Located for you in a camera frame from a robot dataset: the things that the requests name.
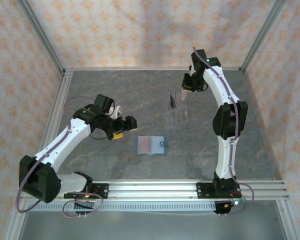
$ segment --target metal corner post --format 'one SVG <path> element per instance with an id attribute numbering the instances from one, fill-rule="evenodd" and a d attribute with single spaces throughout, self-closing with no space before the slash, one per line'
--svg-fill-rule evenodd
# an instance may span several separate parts
<path id="1" fill-rule="evenodd" d="M 28 0 L 17 0 L 20 7 L 24 11 L 25 15 L 29 19 L 35 33 L 39 37 L 41 43 L 43 44 L 44 48 L 48 52 L 53 64 L 55 65 L 56 69 L 59 71 L 60 74 L 64 73 L 64 67 L 62 66 L 54 48 L 52 47 L 47 35 L 45 34 L 41 24 L 39 23 L 33 9 L 31 8 Z"/>
<path id="2" fill-rule="evenodd" d="M 245 73 L 247 71 L 251 61 L 257 54 L 261 44 L 264 42 L 268 32 L 270 31 L 271 27 L 275 23 L 278 15 L 280 14 L 280 12 L 286 2 L 287 2 L 287 0 L 276 0 L 275 1 L 272 9 L 270 10 L 268 17 L 266 18 L 264 24 L 262 25 L 260 32 L 256 36 L 256 39 L 254 40 L 245 60 L 242 63 L 241 70 L 243 73 Z"/>

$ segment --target wallpaper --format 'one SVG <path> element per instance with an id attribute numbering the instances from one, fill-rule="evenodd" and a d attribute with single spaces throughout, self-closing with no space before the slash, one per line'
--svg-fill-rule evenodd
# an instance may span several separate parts
<path id="1" fill-rule="evenodd" d="M 61 77 L 16 0 L 0 1 L 0 240 L 19 185 L 19 161 L 40 146 Z"/>
<path id="2" fill-rule="evenodd" d="M 300 0 L 285 4 L 247 72 L 272 164 L 300 225 Z"/>
<path id="3" fill-rule="evenodd" d="M 29 0 L 65 68 L 238 68 L 275 0 Z"/>

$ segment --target cable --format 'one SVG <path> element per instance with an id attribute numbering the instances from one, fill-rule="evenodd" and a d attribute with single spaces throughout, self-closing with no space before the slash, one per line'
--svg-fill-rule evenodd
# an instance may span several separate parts
<path id="1" fill-rule="evenodd" d="M 230 171 L 230 174 L 231 174 L 231 177 L 233 179 L 233 181 L 239 185 L 244 185 L 246 187 L 248 187 L 250 190 L 251 190 L 251 194 L 252 194 L 252 198 L 251 198 L 251 203 L 245 207 L 244 209 L 240 210 L 240 211 L 236 211 L 236 212 L 230 212 L 228 214 L 224 214 L 225 216 L 227 215 L 234 215 L 234 214 L 238 214 L 238 213 L 241 213 L 243 211 L 246 211 L 247 209 L 251 208 L 251 206 L 254 204 L 254 200 L 255 200 L 255 192 L 253 190 L 253 188 L 244 183 L 244 182 L 239 182 L 237 181 L 237 179 L 234 177 L 234 174 L 232 172 L 232 158 L 233 158 L 233 148 L 234 148 L 234 141 L 237 140 L 238 138 L 238 135 L 239 135 L 239 111 L 238 111 L 238 107 L 237 107 L 237 104 L 235 102 L 235 100 L 233 99 L 233 97 L 231 96 L 231 93 L 230 93 L 230 90 L 226 84 L 226 81 L 222 78 L 222 76 L 209 64 L 207 63 L 200 55 L 199 53 L 197 52 L 196 48 L 193 46 L 193 51 L 195 53 L 195 55 L 200 59 L 201 62 L 203 62 L 222 82 L 227 94 L 228 94 L 228 97 L 229 99 L 231 100 L 231 102 L 233 103 L 233 106 L 234 106 L 234 114 L 235 114 L 235 132 L 234 132 L 234 138 L 231 139 L 230 141 L 230 160 L 229 160 L 229 171 Z"/>
<path id="2" fill-rule="evenodd" d="M 99 205 L 98 207 L 96 207 L 95 210 L 93 210 L 93 211 L 91 211 L 91 212 L 89 212 L 89 213 L 85 213 L 85 214 L 84 214 L 85 217 L 87 217 L 87 216 L 89 216 L 89 215 L 91 215 L 91 214 L 97 212 L 97 211 L 102 207 L 102 205 L 104 204 L 104 199 L 103 199 L 99 194 L 95 194 L 95 193 L 87 193 L 87 192 L 82 192 L 82 191 L 72 191 L 72 192 L 70 192 L 70 193 L 71 193 L 71 194 L 80 194 L 80 195 L 89 195 L 89 196 L 95 196 L 95 197 L 97 197 L 97 198 L 100 198 L 100 200 L 101 200 L 100 205 Z M 63 207 L 62 207 L 62 213 L 63 213 L 63 215 L 64 215 L 66 218 L 68 218 L 68 219 L 74 219 L 74 218 L 80 218 L 80 217 L 81 217 L 81 214 L 79 214 L 79 215 L 73 215 L 73 216 L 66 214 L 66 212 L 65 212 L 65 207 L 66 207 L 66 205 L 69 204 L 69 203 L 92 204 L 92 203 L 94 203 L 94 202 L 93 202 L 93 201 L 77 201 L 77 200 L 70 200 L 70 201 L 67 201 L 67 202 L 63 205 Z"/>
<path id="3" fill-rule="evenodd" d="M 94 140 L 103 140 L 103 139 L 106 139 L 106 138 L 107 138 L 107 136 L 102 137 L 102 138 L 96 138 L 96 137 L 91 136 L 91 133 L 89 134 L 89 136 L 90 136 L 92 139 L 94 139 Z"/>
<path id="4" fill-rule="evenodd" d="M 115 104 L 115 101 L 114 101 L 114 100 L 113 100 L 112 105 L 113 105 L 113 111 L 112 111 L 112 113 L 111 113 L 110 115 L 106 115 L 106 114 L 105 114 L 105 115 L 108 116 L 108 117 L 112 116 L 112 114 L 114 114 L 114 112 L 115 112 L 115 110 L 116 110 L 116 104 Z M 105 136 L 105 137 L 97 138 L 97 137 L 93 137 L 91 134 L 92 134 L 92 133 L 90 133 L 89 136 L 90 136 L 90 138 L 92 138 L 92 139 L 94 139 L 94 140 L 104 140 L 104 139 L 106 139 L 106 138 L 108 137 L 108 136 Z"/>
<path id="5" fill-rule="evenodd" d="M 64 134 L 64 136 L 53 146 L 51 147 L 46 153 L 45 155 L 43 155 L 42 157 L 40 157 L 36 163 L 30 168 L 30 170 L 28 171 L 28 173 L 25 175 L 24 179 L 22 180 L 20 186 L 19 186 L 19 189 L 17 191 L 17 194 L 16 194 L 16 197 L 15 197 L 15 208 L 17 210 L 18 213 L 20 214 L 24 214 L 30 210 L 32 210 L 34 207 L 36 207 L 40 202 L 41 200 L 38 200 L 37 202 L 35 202 L 35 204 L 33 204 L 31 207 L 29 207 L 28 209 L 24 209 L 24 210 L 21 210 L 20 207 L 19 207 L 19 203 L 20 203 L 20 197 L 21 197 L 21 193 L 24 189 L 24 186 L 26 185 L 26 182 L 28 181 L 30 175 L 34 172 L 34 170 L 36 169 L 36 167 L 42 162 L 43 159 L 45 159 L 54 149 L 56 149 L 68 136 L 68 134 L 70 133 L 70 129 L 71 129 L 71 117 L 70 115 L 68 114 L 67 110 L 66 110 L 66 107 L 68 105 L 68 103 L 70 101 L 72 101 L 73 99 L 76 99 L 76 98 L 86 98 L 86 99 L 92 99 L 94 100 L 93 98 L 91 97 L 87 97 L 87 96 L 74 96 L 74 97 L 71 97 L 69 98 L 66 103 L 64 104 L 63 106 L 63 113 L 64 115 L 69 119 L 69 124 L 67 126 L 67 131 L 66 133 Z"/>
<path id="6" fill-rule="evenodd" d="M 106 116 L 112 116 L 112 114 L 114 114 L 114 112 L 115 112 L 115 110 L 116 110 L 116 104 L 115 104 L 115 100 L 113 100 L 113 103 L 112 103 L 112 105 L 113 105 L 113 111 L 112 111 L 112 113 L 110 114 L 110 115 L 106 115 Z"/>
<path id="7" fill-rule="evenodd" d="M 209 87 L 209 85 L 203 80 L 203 90 L 199 90 L 198 87 L 197 87 L 197 83 L 195 82 L 195 89 L 197 92 L 201 93 L 201 92 L 204 92 L 205 90 L 207 90 Z"/>

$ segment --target metal frame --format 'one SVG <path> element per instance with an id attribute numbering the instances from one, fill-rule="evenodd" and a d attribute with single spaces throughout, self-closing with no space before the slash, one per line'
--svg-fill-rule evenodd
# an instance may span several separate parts
<path id="1" fill-rule="evenodd" d="M 245 73 L 247 71 L 251 61 L 253 60 L 253 58 L 257 54 L 261 44 L 264 42 L 268 32 L 270 31 L 271 27 L 275 23 L 278 15 L 280 14 L 282 8 L 284 7 L 286 1 L 287 0 L 276 0 L 275 1 L 272 9 L 270 10 L 270 13 L 269 13 L 268 17 L 266 18 L 263 26 L 260 29 L 260 32 L 258 33 L 258 35 L 257 35 L 256 39 L 254 40 L 254 43 L 252 44 L 245 60 L 242 63 L 242 66 L 241 66 L 240 70 L 243 73 Z"/>
<path id="2" fill-rule="evenodd" d="M 238 70 L 237 67 L 222 68 L 225 70 Z M 135 68 L 135 67 L 89 67 L 89 68 L 67 68 L 67 71 L 189 71 L 189 67 L 165 67 L 165 68 Z"/>
<path id="3" fill-rule="evenodd" d="M 58 71 L 64 75 L 60 81 L 57 93 L 54 98 L 54 104 L 52 106 L 49 120 L 45 129 L 45 134 L 42 138 L 40 149 L 49 144 L 58 133 L 61 116 L 63 113 L 63 105 L 66 101 L 68 90 L 70 87 L 73 71 L 101 71 L 101 70 L 150 70 L 145 68 L 73 68 L 64 70 L 56 52 L 50 44 L 42 26 L 36 18 L 34 11 L 27 0 L 17 0 L 21 8 L 24 10 L 28 17 L 32 27 L 36 34 L 50 55 L 55 67 Z M 277 0 L 273 5 L 265 23 L 263 24 L 256 40 L 254 41 L 247 57 L 245 58 L 241 70 L 245 72 L 249 67 L 253 57 L 256 55 L 259 47 L 268 34 L 271 26 L 274 24 L 277 16 L 282 10 L 287 0 Z M 167 68 L 165 70 L 183 70 L 183 68 Z M 201 203 L 207 201 L 213 201 L 217 199 L 198 199 L 196 192 L 197 182 L 207 182 L 195 180 L 110 180 L 104 181 L 109 183 L 108 199 L 105 200 L 109 204 L 118 203 L 153 203 L 153 202 L 166 202 L 166 203 Z M 292 203 L 290 201 L 286 185 L 283 180 L 244 180 L 252 186 L 255 192 L 255 200 L 276 200 L 277 206 L 280 212 L 282 224 L 288 240 L 300 240 L 300 229 L 298 226 L 297 218 L 293 212 Z M 251 192 L 245 186 L 241 186 L 241 191 L 244 195 L 251 199 Z M 22 197 L 20 204 L 21 208 L 25 208 L 27 204 L 34 200 L 33 197 L 25 194 Z M 64 203 L 67 199 L 62 196 L 58 196 L 53 203 Z M 25 220 L 25 214 L 18 214 L 14 209 L 11 214 L 10 222 L 5 233 L 5 240 L 17 240 L 19 238 L 23 222 Z"/>
<path id="4" fill-rule="evenodd" d="M 33 9 L 31 8 L 28 0 L 17 0 L 20 7 L 24 11 L 25 15 L 27 16 L 28 20 L 30 21 L 35 33 L 39 37 L 42 45 L 48 52 L 53 64 L 55 65 L 56 69 L 59 71 L 60 74 L 64 73 L 64 67 L 62 66 L 61 61 L 59 60 L 54 48 L 52 47 L 45 31 L 43 30 L 41 24 L 39 23 Z"/>

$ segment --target gray marble surface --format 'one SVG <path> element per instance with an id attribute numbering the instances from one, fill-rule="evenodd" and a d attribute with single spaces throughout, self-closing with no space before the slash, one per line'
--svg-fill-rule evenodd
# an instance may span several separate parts
<path id="1" fill-rule="evenodd" d="M 59 174 L 83 172 L 94 180 L 109 179 L 212 179 L 218 161 L 218 140 L 212 121 L 218 110 L 210 89 L 188 93 L 188 122 L 167 129 L 169 93 L 181 91 L 184 70 L 75 71 L 67 98 L 103 94 L 123 107 L 123 116 L 137 119 L 138 130 L 117 140 L 84 139 L 67 157 Z M 237 144 L 235 171 L 238 179 L 274 177 L 251 98 L 240 71 L 224 75 L 235 94 L 249 105 L 245 129 Z M 73 114 L 93 100 L 76 98 L 67 106 Z M 67 125 L 63 116 L 59 132 Z M 95 131 L 93 136 L 102 137 Z M 137 136 L 165 136 L 167 155 L 135 155 Z"/>

